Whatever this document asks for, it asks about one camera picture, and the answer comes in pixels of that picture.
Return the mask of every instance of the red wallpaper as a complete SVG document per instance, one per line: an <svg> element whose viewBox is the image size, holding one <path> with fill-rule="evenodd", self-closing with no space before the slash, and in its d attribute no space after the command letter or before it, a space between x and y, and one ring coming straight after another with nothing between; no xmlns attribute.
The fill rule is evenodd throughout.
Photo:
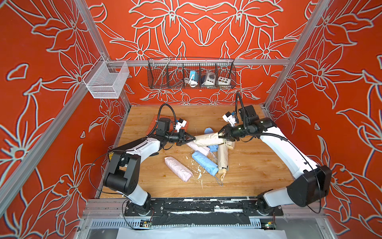
<svg viewBox="0 0 382 239"><path fill-rule="evenodd" d="M114 60L189 56L235 59L288 58L316 1L87 0ZM231 104L240 91L265 101L281 66L239 67L230 90L151 90L144 67L131 67L125 87L135 104Z"/></svg>
<svg viewBox="0 0 382 239"><path fill-rule="evenodd" d="M2 1L0 186L98 59L71 0Z"/></svg>
<svg viewBox="0 0 382 239"><path fill-rule="evenodd" d="M120 100L87 93L0 220L0 236L73 237L87 199L96 192L89 167L112 148L125 112ZM96 187L105 164L100 158L92 167Z"/></svg>
<svg viewBox="0 0 382 239"><path fill-rule="evenodd" d="M99 58L72 0L1 1L0 186ZM126 109L84 98L0 219L0 237L72 236L94 196L89 163L113 145ZM98 185L99 161L92 169Z"/></svg>
<svg viewBox="0 0 382 239"><path fill-rule="evenodd" d="M333 170L323 206L339 238L382 237L381 14L380 1L332 1L271 107Z"/></svg>

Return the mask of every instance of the wooden surface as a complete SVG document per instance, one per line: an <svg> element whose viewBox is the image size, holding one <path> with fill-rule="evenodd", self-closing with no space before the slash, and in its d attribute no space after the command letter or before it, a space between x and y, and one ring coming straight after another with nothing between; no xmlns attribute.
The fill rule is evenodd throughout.
<svg viewBox="0 0 382 239"><path fill-rule="evenodd" d="M260 106L255 105L260 118L264 117ZM153 115L159 106L133 106L129 113L119 146L144 137ZM211 127L214 132L227 124L222 115L234 111L234 106L173 106L177 118L189 122L187 132L191 135L204 134ZM163 107L161 115L172 115ZM170 150L160 150L159 155L148 157L142 164L139 185L152 197L212 197L212 196L257 196L269 189L285 187L292 183L291 174L281 159L268 145L259 139L248 143L237 141L235 149L228 150L229 171L224 186L205 172L191 157L193 150L187 145L174 145ZM189 168L194 177L183 182L165 164L164 158L172 156ZM104 187L105 192L114 192ZM120 198L119 195L101 194L101 198Z"/></svg>

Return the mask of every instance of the vent grille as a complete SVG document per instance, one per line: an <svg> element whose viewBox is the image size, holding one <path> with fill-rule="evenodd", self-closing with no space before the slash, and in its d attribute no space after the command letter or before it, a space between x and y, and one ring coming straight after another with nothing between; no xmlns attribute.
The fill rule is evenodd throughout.
<svg viewBox="0 0 382 239"><path fill-rule="evenodd" d="M144 227L140 227L139 224L141 219L127 219L125 222L124 219L93 219L91 224L92 229L105 229L105 228L120 228L120 227L129 227L132 226L134 228L148 229Z"/></svg>
<svg viewBox="0 0 382 239"><path fill-rule="evenodd" d="M260 219L250 218L250 224L214 224L214 225L195 225L195 224L172 224L172 225L156 225L150 228L140 227L139 224L141 219L129 219L126 218L126 221L133 228L140 229L159 229L159 228L184 228L184 227L223 227L223 228L261 228ZM129 227L124 219L93 219L91 224L91 229L106 229L106 228L120 228L120 227Z"/></svg>

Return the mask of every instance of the metal rod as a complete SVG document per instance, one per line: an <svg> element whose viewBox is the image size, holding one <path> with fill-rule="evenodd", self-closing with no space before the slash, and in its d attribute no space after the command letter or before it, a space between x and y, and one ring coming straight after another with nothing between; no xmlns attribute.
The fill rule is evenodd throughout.
<svg viewBox="0 0 382 239"><path fill-rule="evenodd" d="M101 67L102 64L102 62L98 62L94 69L89 72L86 77L92 78L94 73L99 69L99 67ZM61 132L62 128L65 126L87 93L88 90L86 86L84 84L80 84L76 92L69 99L68 103L66 103L53 122L48 126L48 129L46 129L44 134L38 139L33 148L21 161L20 165L0 188L0 217L3 216L8 206L17 196L24 183L35 170L40 160L49 150L49 147L57 138L58 134Z"/></svg>
<svg viewBox="0 0 382 239"><path fill-rule="evenodd" d="M168 61L167 61L166 65L165 65L165 67L163 68L162 72L160 73L160 75L159 75L157 81L155 81L154 85L156 85L156 84L158 83L160 76L161 76L161 75L163 74L163 72L165 71L165 69L166 69L167 65L169 64L169 62L171 61L171 59L172 59L172 56L170 56L170 57L168 58Z"/></svg>
<svg viewBox="0 0 382 239"><path fill-rule="evenodd" d="M166 63L168 60L155 60L155 63ZM121 68L123 63L129 67L147 67L147 60L126 60L126 61L106 61L109 68ZM176 60L177 63L200 63L201 60ZM206 63L227 63L227 59L208 59ZM235 66L251 66L251 65L288 65L289 59L235 59Z"/></svg>
<svg viewBox="0 0 382 239"><path fill-rule="evenodd" d="M301 33L295 47L293 48L292 53L290 54L289 64L283 68L280 73L280 76L277 78L275 84L272 87L271 92L268 94L268 97L265 99L264 107L269 109L270 104L276 97L278 90L280 89L282 83L285 81L289 72L292 70L294 63L297 61L297 58L300 56L301 51L303 50L305 44L307 43L309 36L313 33L315 26L322 17L325 9L327 8L330 0L321 0L318 2L317 6L314 8L312 15L310 16L306 26Z"/></svg>
<svg viewBox="0 0 382 239"><path fill-rule="evenodd" d="M96 23L93 20L92 15L90 14L89 7L87 6L87 3L85 0L74 0L74 3L76 4L77 10L82 16L83 22L85 22L85 25L88 29L88 32L90 36L93 39L93 42L99 52L99 54L102 56L104 60L110 60L110 55L107 52L107 48L105 46L104 41L101 38L101 35L98 32L98 28L96 26Z"/></svg>

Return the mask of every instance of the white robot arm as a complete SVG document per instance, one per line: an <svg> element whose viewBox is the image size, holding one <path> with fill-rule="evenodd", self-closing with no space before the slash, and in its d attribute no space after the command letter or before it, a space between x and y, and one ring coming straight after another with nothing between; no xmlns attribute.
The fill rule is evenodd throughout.
<svg viewBox="0 0 382 239"><path fill-rule="evenodd" d="M269 190L258 195L257 211L260 214L267 215L279 205L297 204L304 207L327 196L332 176L332 171L327 166L319 166L304 155L270 118L259 119L253 106L242 107L238 112L244 123L236 126L229 123L219 131L216 137L239 141L240 138L251 135L261 139L286 164L294 179L294 182L287 187ZM196 136L196 144L198 144L198 138L204 137Z"/></svg>
<svg viewBox="0 0 382 239"><path fill-rule="evenodd" d="M124 194L141 215L149 212L151 196L138 185L140 164L149 156L158 154L167 143L180 146L195 139L180 127L170 131L170 122L168 118L158 119L155 134L117 147L109 153L111 160L105 171L104 186ZM126 166L126 171L119 169L120 166Z"/></svg>

